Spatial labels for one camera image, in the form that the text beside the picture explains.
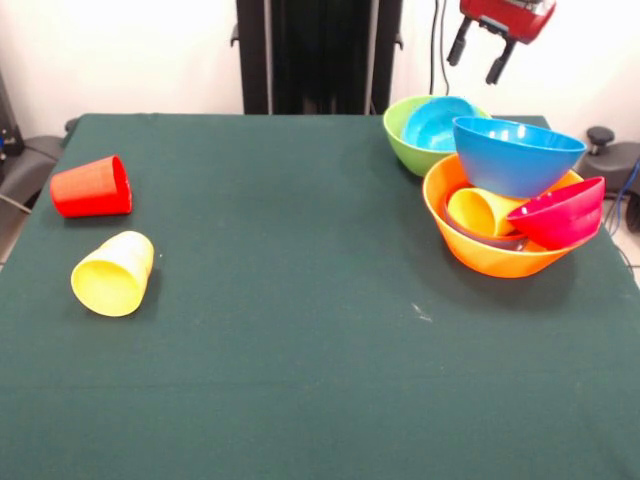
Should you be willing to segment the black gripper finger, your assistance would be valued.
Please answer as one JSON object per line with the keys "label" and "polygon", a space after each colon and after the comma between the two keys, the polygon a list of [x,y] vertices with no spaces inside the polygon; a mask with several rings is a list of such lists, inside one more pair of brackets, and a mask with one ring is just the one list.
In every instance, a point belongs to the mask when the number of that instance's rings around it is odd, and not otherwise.
{"label": "black gripper finger", "polygon": [[505,47],[502,54],[493,62],[485,82],[488,85],[496,85],[515,49],[516,40],[513,38],[507,38],[505,40]]}
{"label": "black gripper finger", "polygon": [[472,19],[464,17],[457,31],[452,47],[447,56],[447,62],[450,66],[457,66],[461,59],[466,46],[466,34],[471,26]]}

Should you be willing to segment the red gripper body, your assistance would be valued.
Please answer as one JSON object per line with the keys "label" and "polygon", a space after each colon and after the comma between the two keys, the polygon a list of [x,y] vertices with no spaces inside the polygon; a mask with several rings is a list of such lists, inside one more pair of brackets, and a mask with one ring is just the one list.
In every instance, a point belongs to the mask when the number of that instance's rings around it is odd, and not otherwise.
{"label": "red gripper body", "polygon": [[533,42],[546,26],[556,8],[556,1],[467,0],[460,2],[464,16],[459,38],[464,39],[472,22],[505,40],[525,45]]}

